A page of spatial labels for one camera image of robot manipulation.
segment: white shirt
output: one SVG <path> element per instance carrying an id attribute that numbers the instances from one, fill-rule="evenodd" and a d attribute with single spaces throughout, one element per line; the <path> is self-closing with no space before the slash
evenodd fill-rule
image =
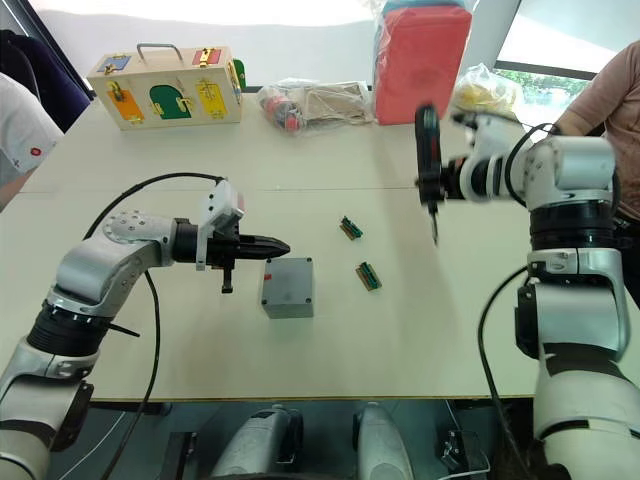
<path id="1" fill-rule="evenodd" d="M 63 135 L 29 90 L 0 73 L 0 186 L 40 165 Z"/>

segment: metal handle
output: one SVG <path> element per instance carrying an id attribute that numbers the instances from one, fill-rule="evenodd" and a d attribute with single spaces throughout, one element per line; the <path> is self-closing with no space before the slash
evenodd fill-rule
<path id="1" fill-rule="evenodd" d="M 142 47 L 148 48 L 148 47 L 153 47 L 153 48 L 173 48 L 173 50 L 176 52 L 176 55 L 178 55 L 178 58 L 180 59 L 180 61 L 182 62 L 182 54 L 180 53 L 180 50 L 178 50 L 178 47 L 176 47 L 174 44 L 172 43 L 139 43 L 138 45 L 136 45 L 136 49 L 138 50 L 138 55 L 140 55 L 140 58 L 142 60 L 144 60 L 144 55 L 142 55 Z"/>

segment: plastic bag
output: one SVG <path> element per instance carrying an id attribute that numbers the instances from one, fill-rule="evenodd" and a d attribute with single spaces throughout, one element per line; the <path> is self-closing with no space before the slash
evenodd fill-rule
<path id="1" fill-rule="evenodd" d="M 369 0 L 376 15 L 374 109 L 382 125 L 413 123 L 416 108 L 442 117 L 455 85 L 476 0 Z"/>
<path id="2" fill-rule="evenodd" d="M 481 110 L 504 115 L 514 112 L 522 99 L 522 87 L 492 73 L 483 63 L 469 67 L 456 83 L 453 105 L 462 110 Z"/>
<path id="3" fill-rule="evenodd" d="M 278 128 L 298 134 L 329 126 L 371 122 L 365 82 L 320 84 L 289 78 L 258 91 L 258 103 Z"/>

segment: person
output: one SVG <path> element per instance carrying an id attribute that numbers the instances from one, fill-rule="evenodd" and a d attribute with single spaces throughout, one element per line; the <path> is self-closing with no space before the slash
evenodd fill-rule
<path id="1" fill-rule="evenodd" d="M 616 155 L 621 201 L 616 237 L 625 239 L 625 286 L 640 307 L 640 41 L 618 53 L 556 122 L 563 135 L 587 135 L 604 123 Z"/>
<path id="2" fill-rule="evenodd" d="M 62 136 L 38 99 L 0 73 L 0 211 Z"/>

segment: gray metal box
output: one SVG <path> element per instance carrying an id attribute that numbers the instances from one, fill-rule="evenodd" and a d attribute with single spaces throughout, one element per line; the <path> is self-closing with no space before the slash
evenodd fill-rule
<path id="1" fill-rule="evenodd" d="M 267 260 L 262 306 L 269 318 L 313 317 L 313 261 L 311 258 Z"/>

